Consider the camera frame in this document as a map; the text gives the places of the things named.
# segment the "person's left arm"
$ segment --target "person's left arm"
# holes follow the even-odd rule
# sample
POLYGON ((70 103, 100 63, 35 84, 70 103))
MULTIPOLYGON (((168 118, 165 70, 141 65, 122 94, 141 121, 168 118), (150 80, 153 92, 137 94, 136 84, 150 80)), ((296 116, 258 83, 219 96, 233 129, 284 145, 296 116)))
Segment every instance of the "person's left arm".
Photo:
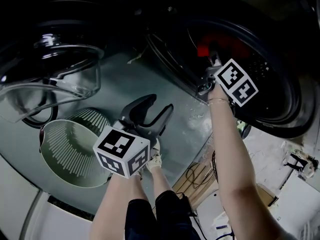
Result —
POLYGON ((129 181, 114 174, 91 225, 90 240, 122 240, 130 198, 129 181))

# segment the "forearm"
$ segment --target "forearm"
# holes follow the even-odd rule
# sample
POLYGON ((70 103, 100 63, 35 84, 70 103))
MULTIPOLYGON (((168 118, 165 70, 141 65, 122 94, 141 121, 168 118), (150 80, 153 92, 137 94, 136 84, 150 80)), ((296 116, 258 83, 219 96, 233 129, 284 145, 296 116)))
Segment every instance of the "forearm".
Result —
POLYGON ((230 193, 255 186, 255 171, 227 102, 210 106, 216 167, 220 193, 230 193))
POLYGON ((91 225, 91 240, 122 240, 130 198, 129 181, 114 174, 91 225))

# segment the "green object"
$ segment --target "green object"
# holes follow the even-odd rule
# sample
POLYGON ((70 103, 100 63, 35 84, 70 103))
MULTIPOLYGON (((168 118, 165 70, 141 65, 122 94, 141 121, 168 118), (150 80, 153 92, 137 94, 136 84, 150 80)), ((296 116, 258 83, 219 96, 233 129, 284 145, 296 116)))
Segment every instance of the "green object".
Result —
POLYGON ((93 150, 108 119, 94 108, 85 108, 46 124, 41 154, 49 168, 62 180, 77 187, 94 188, 107 182, 104 169, 93 150))

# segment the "bracelet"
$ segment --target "bracelet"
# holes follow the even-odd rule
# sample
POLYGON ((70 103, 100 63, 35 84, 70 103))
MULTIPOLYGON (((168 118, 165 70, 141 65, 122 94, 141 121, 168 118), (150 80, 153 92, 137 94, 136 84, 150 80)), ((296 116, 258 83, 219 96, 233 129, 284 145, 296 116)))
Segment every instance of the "bracelet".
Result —
POLYGON ((207 104, 208 104, 208 106, 210 106, 213 103, 221 103, 221 102, 229 103, 229 100, 226 100, 224 98, 211 98, 211 99, 208 100, 207 104))

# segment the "person's right arm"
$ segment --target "person's right arm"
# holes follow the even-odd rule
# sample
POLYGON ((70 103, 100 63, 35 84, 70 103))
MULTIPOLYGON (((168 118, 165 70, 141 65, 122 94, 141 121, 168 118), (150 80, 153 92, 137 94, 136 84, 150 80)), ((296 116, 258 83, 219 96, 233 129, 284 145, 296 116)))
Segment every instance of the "person's right arm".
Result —
POLYGON ((228 97, 217 84, 209 99, 213 99, 210 112, 219 193, 236 239, 280 239, 285 232, 258 195, 254 167, 226 102, 228 97))

